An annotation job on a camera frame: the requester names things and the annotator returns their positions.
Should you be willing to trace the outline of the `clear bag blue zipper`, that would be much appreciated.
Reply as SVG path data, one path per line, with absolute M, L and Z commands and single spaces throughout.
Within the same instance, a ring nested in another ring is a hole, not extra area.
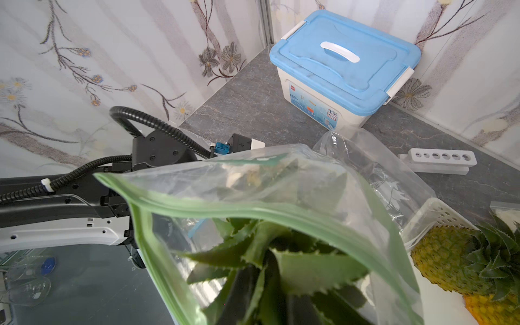
M 430 228 L 435 218 L 429 199 L 436 197 L 415 172 L 365 129 L 343 127 L 326 132 L 313 150 L 355 169 L 372 186 L 402 234 Z
M 49 255 L 31 255 L 27 251 L 1 254 L 1 303 L 34 307 L 51 291 L 48 276 L 57 266 Z

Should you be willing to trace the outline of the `yellow pineapple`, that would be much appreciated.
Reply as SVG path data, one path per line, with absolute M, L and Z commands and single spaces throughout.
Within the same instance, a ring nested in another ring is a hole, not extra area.
M 465 295 L 463 299 L 466 309 L 480 325 L 520 325 L 515 295 L 500 301 L 493 301 L 491 295 Z
M 475 229 L 432 227 L 411 250 L 414 266 L 431 283 L 461 295 L 517 297 L 519 306 L 519 223 L 512 229 L 497 215 Z

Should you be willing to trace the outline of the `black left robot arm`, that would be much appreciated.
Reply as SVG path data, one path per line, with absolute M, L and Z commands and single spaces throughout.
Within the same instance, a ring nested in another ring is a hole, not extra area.
M 210 158 L 214 149 L 144 112 L 114 106 L 110 117 L 133 137 L 131 154 L 98 158 L 70 173 L 1 180 L 1 252 L 69 245 L 136 248 L 126 200 L 97 173 L 122 174 Z

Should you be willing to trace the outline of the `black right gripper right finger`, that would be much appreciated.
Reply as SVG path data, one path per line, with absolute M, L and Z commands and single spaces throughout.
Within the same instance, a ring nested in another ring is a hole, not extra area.
M 287 324 L 320 325 L 320 317 L 309 296 L 288 295 Z

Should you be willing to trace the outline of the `green zipper NIU bag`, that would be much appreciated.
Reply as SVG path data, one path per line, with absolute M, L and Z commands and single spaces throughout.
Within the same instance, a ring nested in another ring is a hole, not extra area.
M 224 240 L 224 222 L 267 221 L 314 237 L 368 269 L 357 282 L 367 324 L 422 324 L 416 276 L 397 225 L 354 169 L 305 145 L 248 150 L 97 180 L 127 202 L 139 253 L 177 324 L 210 324 L 203 309 L 224 280 L 188 284 L 186 253 Z

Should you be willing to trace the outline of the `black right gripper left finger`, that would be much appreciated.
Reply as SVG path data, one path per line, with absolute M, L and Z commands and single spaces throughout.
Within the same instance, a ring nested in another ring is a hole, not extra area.
M 249 266 L 237 273 L 217 324 L 236 325 L 245 319 L 259 273 L 260 270 L 255 266 Z

